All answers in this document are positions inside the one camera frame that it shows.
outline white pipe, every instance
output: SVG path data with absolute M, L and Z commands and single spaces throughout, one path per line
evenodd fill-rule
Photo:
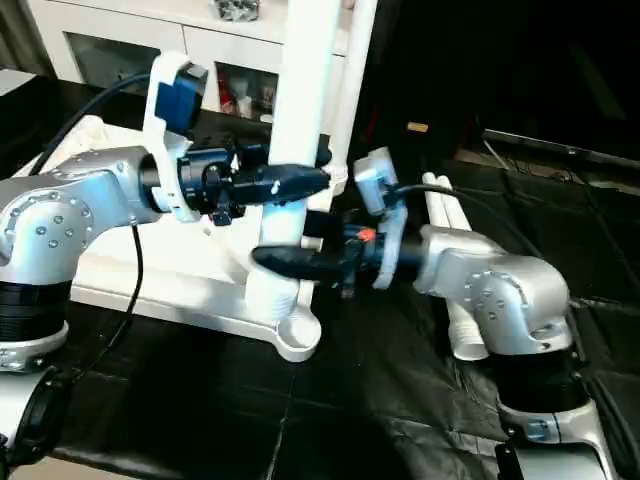
M 436 176 L 431 172 L 427 172 L 422 176 L 422 183 L 437 185 Z M 448 228 L 449 218 L 447 217 L 447 211 L 444 209 L 442 195 L 435 192 L 426 192 L 424 196 L 427 201 L 427 210 L 429 211 L 429 221 L 431 225 Z
M 348 179 L 347 156 L 377 7 L 378 0 L 358 0 L 353 11 L 349 47 L 329 140 L 329 148 L 333 158 L 328 168 L 333 175 L 338 177 L 334 178 L 336 184 L 334 195 L 340 195 L 344 191 Z
M 431 172 L 427 172 L 422 176 L 422 182 L 449 189 L 452 188 L 447 177 L 438 177 L 436 180 L 435 175 Z M 435 192 L 427 192 L 425 197 L 432 225 L 471 230 L 471 226 L 457 198 Z M 447 300 L 447 310 L 449 312 L 449 342 L 451 343 L 453 355 L 460 360 L 469 362 L 487 358 L 489 354 L 473 316 L 463 307 L 450 300 Z
M 339 14 L 340 0 L 289 0 L 271 165 L 315 164 Z M 299 244 L 306 211 L 306 200 L 265 206 L 260 243 Z M 275 326 L 293 311 L 299 287 L 298 281 L 256 266 L 247 278 L 245 300 L 257 319 Z
M 444 175 L 438 177 L 436 182 L 436 185 L 439 185 L 443 188 L 448 188 L 449 190 L 453 190 L 449 178 Z M 471 224 L 469 223 L 469 220 L 467 220 L 467 216 L 464 214 L 464 210 L 462 210 L 460 201 L 456 197 L 452 197 L 450 195 L 441 196 L 443 197 L 442 201 L 444 202 L 444 208 L 447 212 L 447 217 L 449 218 L 451 228 L 471 231 Z

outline silver robotic arm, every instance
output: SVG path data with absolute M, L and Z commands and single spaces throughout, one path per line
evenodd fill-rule
M 229 225 L 246 205 L 329 186 L 321 169 L 267 165 L 268 145 L 188 150 L 183 135 L 205 81 L 183 54 L 163 54 L 151 72 L 144 146 L 84 152 L 45 174 L 0 182 L 0 480 L 57 442 L 79 377 L 53 360 L 69 331 L 71 282 L 93 240 L 164 213 Z
M 472 313 L 500 357 L 498 412 L 511 438 L 498 449 L 504 478 L 617 478 L 596 405 L 572 368 L 562 275 L 475 232 L 425 226 L 421 233 L 415 288 Z
M 254 260 L 281 275 L 341 282 L 347 291 L 361 270 L 377 271 L 373 287 L 382 289 L 402 274 L 419 292 L 461 305 L 495 359 L 498 412 L 509 437 L 496 449 L 500 478 L 616 479 L 596 405 L 574 368 L 562 275 L 475 232 L 427 225 L 420 246 L 404 244 L 406 207 L 386 149 L 356 162 L 354 171 L 368 212 L 382 216 L 377 231 L 341 225 L 341 255 L 265 246 L 254 250 Z M 307 235 L 331 224 L 319 212 L 307 223 L 320 226 Z

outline black tablecloth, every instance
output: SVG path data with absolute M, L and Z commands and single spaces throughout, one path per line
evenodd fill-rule
M 39 78 L 0 97 L 4 176 L 90 95 L 87 87 Z M 139 128 L 143 104 L 123 96 L 103 116 Z M 234 122 L 204 114 L 196 136 Z M 405 177 L 420 170 L 402 146 L 393 153 Z M 428 168 L 510 218 L 565 275 L 586 305 L 576 313 L 587 353 L 640 438 L 633 286 L 640 199 L 458 162 L 431 161 Z M 356 199 L 350 190 L 335 206 L 350 208 Z M 426 223 L 423 203 L 411 202 L 407 235 Z M 476 230 L 524 253 L 486 213 L 463 206 Z M 54 455 L 153 479 L 495 477 L 493 447 L 504 440 L 495 390 L 486 362 L 452 359 L 443 302 L 406 284 L 360 288 L 350 301 L 318 288 L 312 309 L 322 340 L 297 365 L 266 343 L 136 317 L 124 342 L 78 385 Z M 61 364 L 88 362 L 121 318 L 73 304 Z M 626 459 L 612 447 L 625 473 Z

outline white base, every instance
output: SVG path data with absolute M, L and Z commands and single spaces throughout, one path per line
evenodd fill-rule
M 105 125 L 85 117 L 67 136 L 44 170 L 88 149 L 140 145 L 141 132 Z M 25 175 L 31 164 L 16 175 Z M 342 168 L 329 167 L 346 183 Z M 328 210 L 335 189 L 309 199 L 309 207 Z M 140 226 L 144 281 L 134 312 L 139 315 L 241 335 L 272 343 L 288 361 L 306 360 L 320 340 L 321 328 L 309 309 L 313 283 L 302 282 L 291 317 L 271 324 L 256 318 L 244 301 L 250 252 L 258 244 L 261 207 L 250 207 L 231 227 L 215 227 L 207 217 L 185 224 L 165 215 Z M 303 239 L 311 246 L 316 239 Z M 124 311 L 137 279 L 135 247 L 128 227 L 101 235 L 82 255 L 71 299 Z

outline cabinet door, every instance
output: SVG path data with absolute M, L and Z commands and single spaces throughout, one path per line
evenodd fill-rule
M 63 80 L 105 87 L 148 71 L 163 51 L 186 51 L 178 24 L 49 0 L 29 6 Z
M 184 33 L 191 61 L 209 69 L 203 107 L 269 121 L 283 46 L 191 27 L 185 27 Z M 344 57 L 334 55 L 323 115 L 322 132 L 326 134 L 331 134 L 343 67 Z

